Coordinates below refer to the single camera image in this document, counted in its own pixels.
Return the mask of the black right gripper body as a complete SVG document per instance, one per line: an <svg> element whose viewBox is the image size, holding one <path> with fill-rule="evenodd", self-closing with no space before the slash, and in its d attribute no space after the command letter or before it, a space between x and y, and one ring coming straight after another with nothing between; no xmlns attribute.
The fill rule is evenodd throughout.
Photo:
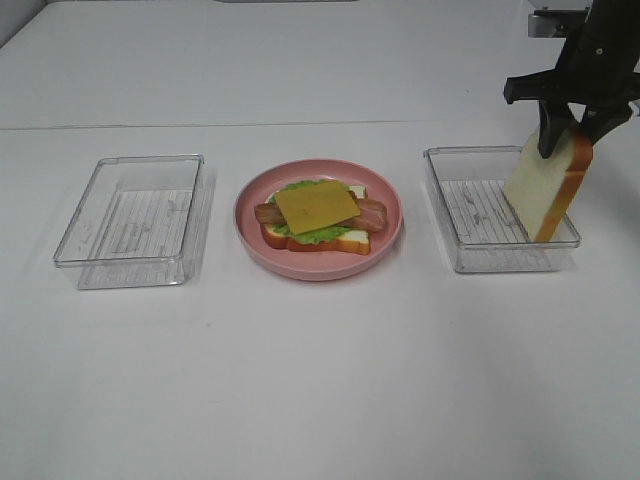
<svg viewBox="0 0 640 480"><path fill-rule="evenodd" d="M596 34L586 30L566 40L554 68L509 77L507 103L537 101L551 109L579 104L619 107L639 99L639 32Z"/></svg>

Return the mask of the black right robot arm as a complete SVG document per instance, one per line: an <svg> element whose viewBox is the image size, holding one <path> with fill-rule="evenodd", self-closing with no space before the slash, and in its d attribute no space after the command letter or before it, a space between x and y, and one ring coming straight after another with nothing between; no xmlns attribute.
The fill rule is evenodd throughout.
<svg viewBox="0 0 640 480"><path fill-rule="evenodd" d="M563 38L555 66L509 77L507 103L535 100L539 107L538 151L553 153L560 136L575 124L571 104L585 107L578 130L593 144L627 122L639 99L639 3L601 0L581 8L535 1L529 15L531 37Z"/></svg>

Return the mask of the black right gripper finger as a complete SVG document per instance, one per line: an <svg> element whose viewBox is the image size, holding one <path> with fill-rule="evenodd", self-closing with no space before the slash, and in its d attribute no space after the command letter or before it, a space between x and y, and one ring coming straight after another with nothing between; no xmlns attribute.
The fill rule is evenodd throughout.
<svg viewBox="0 0 640 480"><path fill-rule="evenodd" d="M539 100L538 152L542 158L549 158L561 137L571 126L571 110L567 103Z"/></svg>
<svg viewBox="0 0 640 480"><path fill-rule="evenodd" d="M579 122L580 131L595 145L604 136L626 123L633 110L628 103L610 106L587 106Z"/></svg>

